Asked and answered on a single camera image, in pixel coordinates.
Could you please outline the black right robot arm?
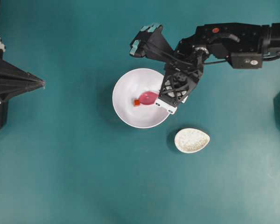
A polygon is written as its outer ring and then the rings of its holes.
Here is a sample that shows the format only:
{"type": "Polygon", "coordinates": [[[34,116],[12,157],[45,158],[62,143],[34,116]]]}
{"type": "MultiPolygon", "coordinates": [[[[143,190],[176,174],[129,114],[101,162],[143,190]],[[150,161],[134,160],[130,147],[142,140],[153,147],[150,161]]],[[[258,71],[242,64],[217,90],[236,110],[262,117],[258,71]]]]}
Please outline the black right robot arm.
{"type": "Polygon", "coordinates": [[[280,58],[280,23],[208,24],[170,47],[160,24],[143,26],[130,43],[130,56],[165,63],[165,74],[156,105],[174,114],[196,88],[207,59],[228,63],[235,69],[258,69],[263,62],[280,58]]]}

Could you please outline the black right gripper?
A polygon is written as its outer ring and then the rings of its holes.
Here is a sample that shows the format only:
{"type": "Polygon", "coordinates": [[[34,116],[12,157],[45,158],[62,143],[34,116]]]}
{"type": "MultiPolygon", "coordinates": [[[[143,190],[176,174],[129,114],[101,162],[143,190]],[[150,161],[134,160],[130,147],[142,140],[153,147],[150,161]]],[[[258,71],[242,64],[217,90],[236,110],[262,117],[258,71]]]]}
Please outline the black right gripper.
{"type": "Polygon", "coordinates": [[[152,23],[143,26],[130,43],[129,55],[165,62],[165,75],[155,105],[175,114],[203,75],[204,62],[210,53],[205,44],[195,42],[195,37],[182,39],[175,48],[162,35],[163,26],[152,23]]]}

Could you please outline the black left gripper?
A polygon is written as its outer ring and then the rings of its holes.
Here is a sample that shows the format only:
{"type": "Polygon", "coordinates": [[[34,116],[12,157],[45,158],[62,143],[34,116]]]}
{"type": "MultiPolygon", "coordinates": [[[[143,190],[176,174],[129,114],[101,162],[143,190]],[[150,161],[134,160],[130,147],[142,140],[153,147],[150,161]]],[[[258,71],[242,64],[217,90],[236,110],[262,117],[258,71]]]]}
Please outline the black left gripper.
{"type": "Polygon", "coordinates": [[[8,100],[45,86],[42,79],[2,60],[4,52],[0,38],[0,129],[7,121],[8,100]]]}

